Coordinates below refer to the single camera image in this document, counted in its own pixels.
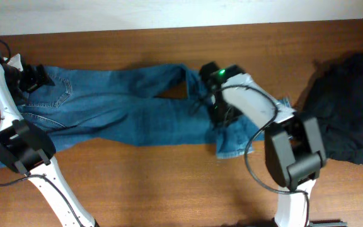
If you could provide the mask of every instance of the white wall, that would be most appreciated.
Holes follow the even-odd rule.
[[[0,0],[0,35],[363,18],[363,0]]]

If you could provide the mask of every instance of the jeans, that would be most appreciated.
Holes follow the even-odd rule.
[[[24,93],[26,101],[17,107],[24,119],[49,134],[57,151],[100,137],[135,146],[216,143],[218,158],[232,158],[243,154],[258,130],[245,116],[214,128],[206,105],[192,114],[206,89],[197,72],[183,64],[131,71],[45,70],[55,86]],[[188,98],[157,97],[183,81]]]

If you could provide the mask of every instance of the black cloth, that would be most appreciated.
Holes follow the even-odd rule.
[[[318,118],[327,157],[363,164],[363,54],[318,78],[303,110]]]

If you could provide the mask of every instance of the black garment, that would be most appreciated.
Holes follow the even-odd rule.
[[[363,54],[317,79],[303,110],[317,116],[329,158],[363,164]]]

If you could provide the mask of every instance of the brown wooden surface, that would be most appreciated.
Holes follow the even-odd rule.
[[[363,20],[2,39],[29,63],[72,69],[237,63],[271,95],[297,103],[319,75],[317,62],[363,51]],[[182,86],[170,93],[183,94]],[[254,169],[275,186],[264,165],[263,143],[255,143],[255,149],[250,156]],[[243,158],[217,160],[214,153],[214,145],[135,148],[95,139],[56,157],[68,184],[101,226],[219,226],[272,218],[277,195],[250,178]],[[0,182],[17,177],[0,170]],[[311,195],[311,219],[363,226],[363,166],[328,162]],[[0,226],[60,223],[38,190],[25,182],[0,188]]]

